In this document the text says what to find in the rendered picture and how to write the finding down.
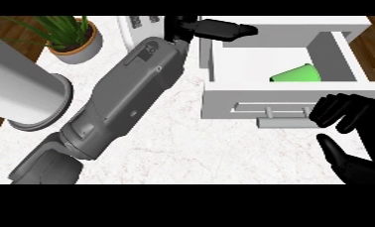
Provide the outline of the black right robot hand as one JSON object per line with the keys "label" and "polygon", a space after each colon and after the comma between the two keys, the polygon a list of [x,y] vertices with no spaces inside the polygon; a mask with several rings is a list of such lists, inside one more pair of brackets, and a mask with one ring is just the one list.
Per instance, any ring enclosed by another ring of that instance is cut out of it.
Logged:
{"label": "black right robot hand", "polygon": [[308,119],[319,128],[336,123],[341,134],[357,131],[370,160],[350,156],[328,135],[317,134],[316,140],[341,181],[375,184],[375,99],[357,94],[328,94],[319,99]]}

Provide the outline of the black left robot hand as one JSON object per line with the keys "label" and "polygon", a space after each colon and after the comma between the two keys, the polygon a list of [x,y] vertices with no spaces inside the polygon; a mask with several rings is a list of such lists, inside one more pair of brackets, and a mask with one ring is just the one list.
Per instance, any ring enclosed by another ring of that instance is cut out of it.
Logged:
{"label": "black left robot hand", "polygon": [[164,17],[164,40],[190,42],[195,37],[232,42],[237,38],[255,36],[258,28],[212,19],[198,20],[196,16]]}

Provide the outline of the green cup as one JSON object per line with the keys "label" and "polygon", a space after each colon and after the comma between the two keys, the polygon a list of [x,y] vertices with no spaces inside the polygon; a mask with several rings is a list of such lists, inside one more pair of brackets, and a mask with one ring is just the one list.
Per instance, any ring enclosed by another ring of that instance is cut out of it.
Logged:
{"label": "green cup", "polygon": [[320,75],[310,63],[286,70],[270,77],[270,82],[304,82],[320,81]]}

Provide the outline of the white open drawer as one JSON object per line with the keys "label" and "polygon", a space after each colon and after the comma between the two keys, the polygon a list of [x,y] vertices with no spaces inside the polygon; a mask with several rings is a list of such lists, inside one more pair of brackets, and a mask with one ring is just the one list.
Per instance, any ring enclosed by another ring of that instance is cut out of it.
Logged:
{"label": "white open drawer", "polygon": [[366,75],[341,32],[320,32],[304,48],[226,48],[199,41],[199,65],[215,82],[268,82],[270,77],[305,63],[323,81],[364,81]]}

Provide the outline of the white cabinet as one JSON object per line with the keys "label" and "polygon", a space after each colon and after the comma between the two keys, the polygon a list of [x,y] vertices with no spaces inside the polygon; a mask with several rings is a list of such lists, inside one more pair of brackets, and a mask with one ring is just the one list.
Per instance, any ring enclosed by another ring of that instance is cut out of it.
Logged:
{"label": "white cabinet", "polygon": [[366,16],[202,16],[258,28],[255,36],[242,37],[226,48],[304,48],[320,32],[341,32],[351,42],[369,28]]}

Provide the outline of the white appliance with dark buttons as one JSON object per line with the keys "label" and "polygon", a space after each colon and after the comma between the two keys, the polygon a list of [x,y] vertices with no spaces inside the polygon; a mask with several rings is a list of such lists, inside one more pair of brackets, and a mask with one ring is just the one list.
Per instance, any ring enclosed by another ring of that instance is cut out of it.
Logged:
{"label": "white appliance with dark buttons", "polygon": [[118,16],[118,28],[128,51],[149,37],[164,38],[162,16]]}

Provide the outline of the green plant in grey pot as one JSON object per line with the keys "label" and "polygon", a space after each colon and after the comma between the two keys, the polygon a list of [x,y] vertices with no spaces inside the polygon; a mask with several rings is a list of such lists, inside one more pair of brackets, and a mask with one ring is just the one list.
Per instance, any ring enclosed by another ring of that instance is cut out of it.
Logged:
{"label": "green plant in grey pot", "polygon": [[85,16],[34,16],[41,28],[23,23],[10,16],[4,19],[29,30],[46,42],[34,43],[46,47],[66,64],[87,62],[102,48],[102,34]]}

